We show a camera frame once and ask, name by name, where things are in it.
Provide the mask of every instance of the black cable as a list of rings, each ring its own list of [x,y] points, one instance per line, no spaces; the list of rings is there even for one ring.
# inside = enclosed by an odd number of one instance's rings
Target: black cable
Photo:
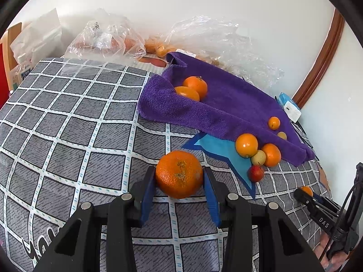
[[[357,185],[359,185],[359,184],[363,184],[363,183],[362,183],[362,182],[357,182],[357,183],[355,183],[355,184],[353,185],[353,187],[349,190],[349,192],[348,192],[347,196],[345,197],[344,203],[343,203],[342,208],[341,208],[341,210],[340,210],[340,212],[339,212],[338,219],[336,220],[336,223],[335,223],[335,225],[334,225],[333,232],[331,233],[331,235],[330,235],[330,237],[329,237],[329,240],[328,240],[328,243],[326,244],[326,246],[325,246],[325,248],[324,248],[324,250],[323,250],[323,252],[322,252],[322,254],[321,254],[320,258],[319,258],[319,262],[321,262],[321,261],[322,261],[322,259],[323,259],[324,255],[326,254],[326,251],[327,251],[327,250],[328,250],[328,248],[329,248],[329,245],[331,244],[331,242],[332,242],[332,240],[333,240],[333,236],[334,236],[335,232],[336,232],[336,231],[337,231],[337,229],[338,229],[338,226],[339,226],[340,220],[341,220],[341,218],[342,218],[342,215],[343,215],[343,211],[344,211],[345,205],[347,204],[347,201],[348,201],[348,199],[349,199],[349,196],[352,194],[352,192],[355,190],[355,188],[356,188],[356,187],[357,187]]]

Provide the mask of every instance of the silver bolt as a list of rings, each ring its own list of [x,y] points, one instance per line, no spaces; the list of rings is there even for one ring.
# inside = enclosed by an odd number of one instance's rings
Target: silver bolt
[[[124,201],[129,201],[132,198],[132,194],[131,193],[124,193],[124,194],[121,195],[121,198]]]
[[[229,193],[229,194],[228,194],[228,196],[227,196],[227,197],[228,197],[231,201],[235,201],[235,200],[237,200],[237,199],[238,199],[238,194],[231,192],[231,193]]]
[[[275,203],[275,202],[273,202],[273,201],[271,201],[269,203],[269,208],[272,209],[272,210],[277,210],[278,209],[278,204]]]
[[[83,210],[88,210],[90,207],[91,207],[91,203],[88,201],[81,204],[81,209],[83,209]]]

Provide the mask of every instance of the clear plastic bag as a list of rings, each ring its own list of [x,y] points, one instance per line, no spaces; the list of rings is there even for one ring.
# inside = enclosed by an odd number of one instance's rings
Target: clear plastic bag
[[[161,58],[176,49],[192,52],[273,96],[271,87],[284,72],[259,57],[250,38],[237,34],[238,27],[232,21],[195,16],[176,23],[166,34],[149,37],[145,47]]]
[[[34,67],[41,59],[62,54],[61,38],[61,24],[57,10],[53,9],[22,30],[10,48],[16,60],[21,54],[26,53],[27,59]]]
[[[68,46],[65,58],[127,64],[146,54],[144,39],[126,17],[103,9],[98,9],[94,17]]]

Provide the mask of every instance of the purple towel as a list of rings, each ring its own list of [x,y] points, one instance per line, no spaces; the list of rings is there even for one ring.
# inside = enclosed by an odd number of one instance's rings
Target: purple towel
[[[137,107],[142,117],[195,128],[231,141],[251,133],[257,137],[259,148],[266,143],[275,144],[282,158],[295,166],[314,158],[275,99],[243,79],[188,55],[169,53],[167,61],[172,61],[172,65],[161,76],[150,78],[140,96]],[[201,102],[175,93],[174,87],[181,86],[189,76],[202,76],[208,84],[207,96]],[[277,131],[267,125],[272,116],[281,121]],[[287,141],[277,136],[279,131],[286,133]]]

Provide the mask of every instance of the white wall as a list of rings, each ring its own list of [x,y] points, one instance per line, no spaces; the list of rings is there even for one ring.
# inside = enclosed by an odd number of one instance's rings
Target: white wall
[[[68,45],[99,7],[127,16],[144,33],[162,32],[194,15],[247,22],[260,54],[285,71],[276,87],[293,95],[326,38],[334,8],[328,0],[30,0],[12,24],[56,7]]]
[[[331,65],[301,116],[340,205],[353,186],[355,166],[363,162],[362,87],[363,49],[346,24]]]

